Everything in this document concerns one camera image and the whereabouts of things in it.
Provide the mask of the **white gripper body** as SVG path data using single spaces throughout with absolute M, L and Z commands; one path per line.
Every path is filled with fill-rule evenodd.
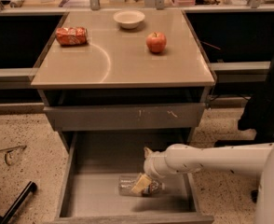
M 144 172 L 152 178 L 164 178 L 171 174 L 171 168 L 166 163 L 165 152 L 153 151 L 144 158 Z

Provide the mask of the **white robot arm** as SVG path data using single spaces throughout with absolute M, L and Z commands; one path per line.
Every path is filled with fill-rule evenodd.
M 274 224 L 274 143 L 210 148 L 174 144 L 162 152 L 146 148 L 144 172 L 137 177 L 131 191 L 140 193 L 154 179 L 201 169 L 258 176 L 253 224 Z

